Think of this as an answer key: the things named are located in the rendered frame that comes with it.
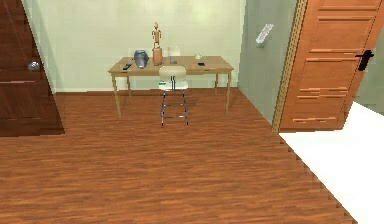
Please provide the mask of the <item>white chair with metal legs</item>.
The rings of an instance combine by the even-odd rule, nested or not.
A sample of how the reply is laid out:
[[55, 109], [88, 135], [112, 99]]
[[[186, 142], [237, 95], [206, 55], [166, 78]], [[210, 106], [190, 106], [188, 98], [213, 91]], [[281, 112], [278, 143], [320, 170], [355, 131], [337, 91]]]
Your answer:
[[161, 125], [165, 124], [165, 120], [169, 119], [169, 116], [165, 114], [165, 109], [170, 107], [165, 99], [168, 92], [180, 91], [182, 101], [179, 103], [184, 108], [183, 115], [177, 115], [177, 118], [184, 118], [185, 123], [189, 124], [189, 110], [186, 102], [185, 91], [188, 89], [188, 83], [186, 81], [187, 71], [183, 66], [162, 66], [159, 69], [159, 89], [162, 91], [162, 103], [160, 109]]

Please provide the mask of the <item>light wooden table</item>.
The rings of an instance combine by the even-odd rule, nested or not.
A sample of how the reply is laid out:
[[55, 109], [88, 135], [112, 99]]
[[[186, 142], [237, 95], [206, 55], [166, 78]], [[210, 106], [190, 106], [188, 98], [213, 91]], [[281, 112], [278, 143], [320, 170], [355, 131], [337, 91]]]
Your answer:
[[[201, 59], [195, 59], [194, 56], [177, 56], [176, 61], [177, 61], [176, 64], [171, 64], [168, 58], [164, 58], [161, 65], [155, 66], [152, 59], [149, 59], [144, 69], [139, 69], [137, 67], [133, 57], [123, 57], [119, 62], [117, 62], [109, 70], [109, 74], [111, 75], [111, 78], [112, 78], [113, 93], [115, 96], [118, 116], [121, 116], [121, 108], [120, 108], [116, 78], [126, 77], [128, 91], [131, 91], [131, 88], [130, 88], [131, 77], [159, 76], [159, 69], [162, 66], [183, 66], [187, 71], [187, 75], [214, 74], [216, 76], [214, 88], [217, 88], [218, 76], [220, 74], [225, 74], [227, 76], [225, 113], [228, 113], [229, 103], [230, 103], [232, 71], [234, 70], [234, 68], [228, 62], [226, 62], [221, 56], [203, 56]], [[205, 63], [205, 66], [199, 66], [198, 65], [199, 62]], [[132, 65], [128, 70], [124, 71], [123, 67], [126, 64], [132, 64]]]

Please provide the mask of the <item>brown wooden figure statue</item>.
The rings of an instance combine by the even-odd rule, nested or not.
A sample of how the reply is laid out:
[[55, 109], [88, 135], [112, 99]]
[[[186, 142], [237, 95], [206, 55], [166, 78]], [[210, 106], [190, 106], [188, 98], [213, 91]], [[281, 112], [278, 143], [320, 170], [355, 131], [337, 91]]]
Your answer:
[[152, 31], [153, 43], [153, 63], [155, 66], [162, 64], [162, 48], [160, 47], [161, 31], [159, 30], [158, 23], [154, 23], [154, 30]]

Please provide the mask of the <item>grey blue vase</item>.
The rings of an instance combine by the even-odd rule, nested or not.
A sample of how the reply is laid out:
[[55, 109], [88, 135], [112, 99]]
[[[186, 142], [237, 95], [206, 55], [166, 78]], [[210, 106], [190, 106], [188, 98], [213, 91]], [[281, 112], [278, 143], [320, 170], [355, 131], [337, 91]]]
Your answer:
[[134, 53], [134, 61], [139, 69], [144, 69], [147, 65], [149, 57], [145, 50], [136, 50]]

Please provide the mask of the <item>orange wooden door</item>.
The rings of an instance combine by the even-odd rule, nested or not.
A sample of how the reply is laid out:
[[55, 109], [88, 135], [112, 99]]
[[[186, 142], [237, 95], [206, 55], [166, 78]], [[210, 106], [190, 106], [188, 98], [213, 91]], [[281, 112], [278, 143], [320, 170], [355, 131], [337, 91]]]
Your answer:
[[340, 130], [384, 26], [384, 0], [308, 0], [279, 130]]

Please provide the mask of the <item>dark brown wooden door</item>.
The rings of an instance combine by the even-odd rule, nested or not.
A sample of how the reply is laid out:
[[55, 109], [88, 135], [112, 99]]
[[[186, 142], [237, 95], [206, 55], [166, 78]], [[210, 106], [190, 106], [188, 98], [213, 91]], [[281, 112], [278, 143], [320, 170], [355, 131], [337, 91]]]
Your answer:
[[63, 132], [22, 0], [0, 0], [0, 137]]

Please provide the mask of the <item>white wall light switch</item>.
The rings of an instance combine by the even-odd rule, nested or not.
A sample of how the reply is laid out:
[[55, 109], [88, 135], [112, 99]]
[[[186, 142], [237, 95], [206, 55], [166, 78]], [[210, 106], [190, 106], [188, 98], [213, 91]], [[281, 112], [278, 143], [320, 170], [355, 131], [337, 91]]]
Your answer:
[[256, 42], [258, 44], [262, 44], [267, 36], [269, 35], [270, 31], [273, 29], [274, 25], [273, 24], [266, 24], [263, 29], [260, 31], [256, 38]]

